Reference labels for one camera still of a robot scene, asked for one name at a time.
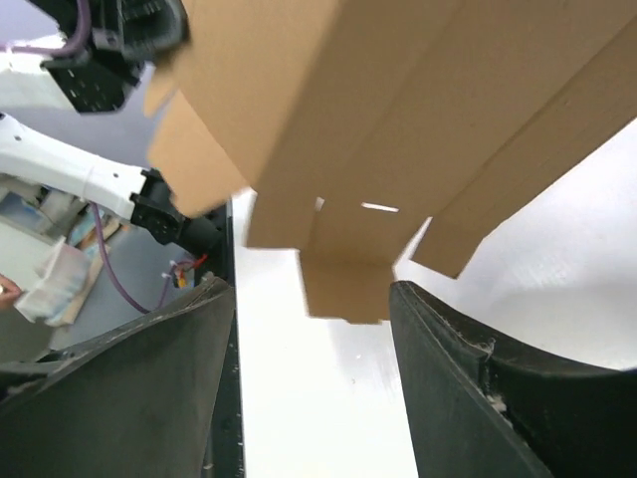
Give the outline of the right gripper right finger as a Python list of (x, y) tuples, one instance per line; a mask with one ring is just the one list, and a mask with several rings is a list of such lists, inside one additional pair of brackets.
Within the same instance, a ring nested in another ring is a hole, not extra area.
[(634, 370), (542, 351), (408, 281), (389, 309), (420, 476), (635, 475)]

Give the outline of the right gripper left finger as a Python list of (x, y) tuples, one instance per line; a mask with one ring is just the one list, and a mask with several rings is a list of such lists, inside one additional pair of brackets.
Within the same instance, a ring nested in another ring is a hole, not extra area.
[(2, 475), (198, 476), (234, 313), (209, 277), (92, 340), (3, 363)]

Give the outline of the brown cardboard box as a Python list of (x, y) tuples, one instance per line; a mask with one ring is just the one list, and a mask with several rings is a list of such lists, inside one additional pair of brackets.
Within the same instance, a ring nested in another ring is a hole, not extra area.
[(256, 191), (316, 317), (388, 316), (392, 267), (447, 277), (636, 116), (632, 1), (189, 1), (148, 153), (184, 215)]

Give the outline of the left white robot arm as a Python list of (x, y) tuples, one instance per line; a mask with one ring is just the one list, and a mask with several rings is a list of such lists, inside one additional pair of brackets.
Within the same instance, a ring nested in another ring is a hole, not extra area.
[[(1, 105), (78, 114), (120, 110), (144, 66), (184, 44), (180, 1), (37, 1), (59, 32), (1, 47)], [(224, 255), (226, 206), (190, 219), (169, 202), (162, 173), (108, 160), (1, 116), (1, 171), (95, 203), (195, 257)]]

